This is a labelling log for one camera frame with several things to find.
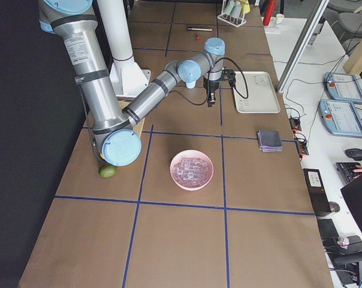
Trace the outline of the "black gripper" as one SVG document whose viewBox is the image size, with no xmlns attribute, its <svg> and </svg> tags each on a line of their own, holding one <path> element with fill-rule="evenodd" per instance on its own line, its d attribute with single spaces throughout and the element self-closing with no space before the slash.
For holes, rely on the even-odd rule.
<svg viewBox="0 0 362 288">
<path fill-rule="evenodd" d="M 208 72 L 203 76 L 203 87 L 207 92 L 207 106 L 213 107 L 216 104 L 215 91 L 222 82 L 228 82 L 230 88 L 236 85 L 236 74 L 232 69 L 223 68 L 218 75 Z"/>
</svg>

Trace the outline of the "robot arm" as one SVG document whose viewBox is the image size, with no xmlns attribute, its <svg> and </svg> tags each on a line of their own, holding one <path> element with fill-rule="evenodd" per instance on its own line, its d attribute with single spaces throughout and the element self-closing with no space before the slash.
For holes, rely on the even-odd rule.
<svg viewBox="0 0 362 288">
<path fill-rule="evenodd" d="M 133 128 L 179 83 L 207 83 L 212 97 L 222 79 L 225 43 L 213 37 L 192 58 L 168 63 L 149 80 L 134 60 L 122 1 L 40 1 L 40 26 L 59 35 L 76 72 L 76 84 L 93 116 L 96 153 L 115 166 L 139 156 L 141 140 Z"/>
</svg>

